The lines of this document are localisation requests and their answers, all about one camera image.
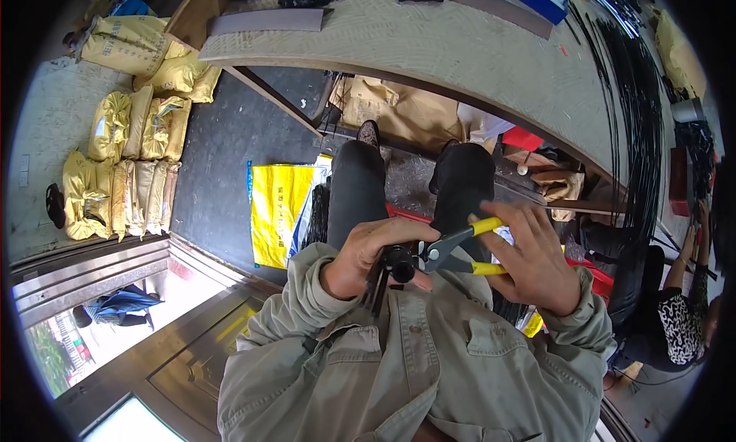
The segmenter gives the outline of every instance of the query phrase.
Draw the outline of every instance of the finger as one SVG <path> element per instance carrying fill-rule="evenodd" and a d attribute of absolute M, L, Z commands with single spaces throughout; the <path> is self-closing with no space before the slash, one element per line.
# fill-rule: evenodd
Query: finger
<path fill-rule="evenodd" d="M 384 245 L 414 240 L 434 242 L 440 236 L 440 233 L 427 223 L 400 217 L 380 221 L 383 223 L 375 227 L 366 237 L 365 246 L 369 253 L 378 253 Z"/>
<path fill-rule="evenodd" d="M 537 218 L 537 222 L 539 223 L 542 233 L 547 236 L 547 240 L 551 244 L 559 245 L 559 237 L 557 237 L 557 233 L 554 231 L 552 222 L 550 222 L 550 218 L 547 216 L 547 211 L 544 210 L 542 206 L 538 206 L 536 204 L 531 207 L 531 211 Z"/>
<path fill-rule="evenodd" d="M 531 234 L 534 235 L 537 239 L 546 240 L 547 236 L 542 233 L 542 228 L 539 226 L 537 216 L 534 214 L 534 211 L 531 209 L 531 207 L 521 206 L 520 209 L 521 212 L 524 214 L 524 217 L 526 217 L 527 223 L 529 223 Z"/>
<path fill-rule="evenodd" d="M 426 290 L 427 292 L 432 291 L 432 278 L 421 271 L 416 271 L 414 273 L 414 278 L 409 283 L 414 284 L 418 288 Z"/>
<path fill-rule="evenodd" d="M 414 284 L 418 288 L 422 290 L 426 290 L 427 292 L 432 291 L 432 278 L 430 278 L 427 274 L 424 274 L 421 271 L 415 271 L 414 277 L 411 278 L 411 281 L 407 282 L 407 284 Z M 389 274 L 389 281 L 387 285 L 402 285 L 396 282 L 396 279 L 394 279 L 393 276 Z"/>
<path fill-rule="evenodd" d="M 500 202 L 481 201 L 481 210 L 492 217 L 499 217 L 509 226 L 514 242 L 521 248 L 535 245 L 536 240 L 531 232 L 529 222 L 518 207 Z"/>
<path fill-rule="evenodd" d="M 475 238 L 479 239 L 493 253 L 508 272 L 513 273 L 523 268 L 524 262 L 519 251 L 501 236 L 494 232 L 487 232 L 481 233 Z"/>
<path fill-rule="evenodd" d="M 486 280 L 492 288 L 501 292 L 503 298 L 510 301 L 511 303 L 518 302 L 516 285 L 514 284 L 514 280 L 508 274 L 486 276 Z"/>

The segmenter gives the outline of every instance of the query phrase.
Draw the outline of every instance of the knee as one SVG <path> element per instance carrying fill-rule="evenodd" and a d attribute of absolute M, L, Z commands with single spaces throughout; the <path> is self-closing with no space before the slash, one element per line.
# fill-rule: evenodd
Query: knee
<path fill-rule="evenodd" d="M 449 147 L 446 152 L 448 159 L 461 159 L 467 161 L 479 161 L 484 164 L 493 164 L 493 157 L 482 145 L 477 143 L 461 143 Z"/>

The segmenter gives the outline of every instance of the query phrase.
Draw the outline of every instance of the workbench surface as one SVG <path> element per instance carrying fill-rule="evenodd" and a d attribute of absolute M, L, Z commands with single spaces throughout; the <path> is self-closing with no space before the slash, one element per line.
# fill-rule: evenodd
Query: workbench surface
<path fill-rule="evenodd" d="M 583 17 L 586 13 L 592 19 L 605 17 L 597 5 L 572 1 Z M 225 14 L 276 7 L 277 0 L 258 0 L 231 5 Z M 403 81 L 516 123 L 611 179 L 612 148 L 601 82 L 572 16 L 568 19 L 582 45 L 565 23 L 554 27 L 550 39 L 545 40 L 492 14 L 452 1 L 400 5 L 396 0 L 337 0 L 328 7 L 335 11 L 320 32 L 212 36 L 204 42 L 199 58 L 223 67 L 307 67 Z M 653 32 L 645 30 L 642 35 L 661 69 L 652 44 Z M 666 195 L 674 122 L 664 89 L 660 97 L 665 134 L 661 224 L 680 240 L 687 223 L 672 215 Z M 618 178 L 625 185 L 626 136 L 616 89 L 614 101 L 620 121 Z"/>

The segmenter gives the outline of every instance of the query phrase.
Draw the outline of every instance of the person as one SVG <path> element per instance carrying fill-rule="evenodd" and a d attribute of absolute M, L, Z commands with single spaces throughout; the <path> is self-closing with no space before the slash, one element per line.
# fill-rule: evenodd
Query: person
<path fill-rule="evenodd" d="M 74 54 L 84 45 L 85 39 L 85 28 L 80 28 L 76 31 L 70 31 L 61 40 L 61 43 L 66 46 L 66 55 L 73 57 Z"/>
<path fill-rule="evenodd" d="M 124 292 L 122 295 L 127 299 L 121 301 L 122 297 L 115 297 L 121 292 Z M 150 313 L 147 312 L 141 316 L 130 314 L 127 311 L 140 311 L 162 302 L 157 293 L 145 293 L 134 284 L 131 284 L 116 290 L 110 295 L 103 295 L 97 299 L 86 301 L 73 308 L 71 314 L 74 317 L 74 323 L 80 329 L 89 327 L 93 322 L 120 327 L 140 326 L 148 323 L 153 329 L 153 319 Z"/>
<path fill-rule="evenodd" d="M 327 244 L 289 261 L 281 294 L 236 340 L 220 386 L 223 440 L 588 440 L 613 352 L 593 277 L 571 268 L 545 211 L 492 203 L 495 166 L 474 143 L 437 160 L 431 225 L 388 218 L 378 127 L 333 160 Z M 495 233 L 453 254 L 492 252 L 508 274 L 416 272 L 389 289 L 380 315 L 358 307 L 382 247 L 437 240 L 468 220 L 497 216 Z M 492 312 L 491 286 L 534 304 L 549 335 L 528 338 Z"/>
<path fill-rule="evenodd" d="M 662 274 L 665 254 L 659 246 L 649 247 L 645 267 L 651 265 L 653 270 L 645 270 L 634 314 L 616 329 L 620 347 L 612 356 L 612 372 L 622 371 L 634 361 L 661 371 L 678 372 L 704 359 L 718 327 L 721 297 L 715 297 L 708 305 L 710 212 L 705 200 L 700 200 L 699 208 L 701 241 L 690 291 L 683 295 L 682 279 L 693 255 L 694 226 L 687 230 L 682 251 L 667 273 L 662 290 L 659 290 L 661 276 L 654 282 L 648 279 Z"/>

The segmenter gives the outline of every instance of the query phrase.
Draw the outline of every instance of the yellow plier handle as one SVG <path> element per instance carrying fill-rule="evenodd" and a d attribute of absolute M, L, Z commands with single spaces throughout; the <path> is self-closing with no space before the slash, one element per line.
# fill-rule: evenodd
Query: yellow plier handle
<path fill-rule="evenodd" d="M 474 236 L 480 235 L 481 233 L 485 232 L 495 231 L 496 228 L 502 225 L 503 222 L 501 221 L 501 218 L 498 217 L 483 218 L 483 220 L 478 220 L 477 222 L 470 224 L 470 226 L 473 226 Z M 493 276 L 496 274 L 508 273 L 508 271 L 506 271 L 503 266 L 497 265 L 495 263 L 472 262 L 471 265 L 473 266 L 473 274 Z"/>
<path fill-rule="evenodd" d="M 474 236 L 485 232 L 492 232 L 502 225 L 503 222 L 501 221 L 501 218 L 498 217 L 483 218 L 483 220 L 478 220 L 477 222 L 470 224 L 470 226 L 473 226 Z"/>
<path fill-rule="evenodd" d="M 508 271 L 501 266 L 497 265 L 495 263 L 478 263 L 478 262 L 471 262 L 470 263 L 473 266 L 473 274 L 483 275 L 483 276 L 494 276 L 496 274 L 506 274 Z"/>

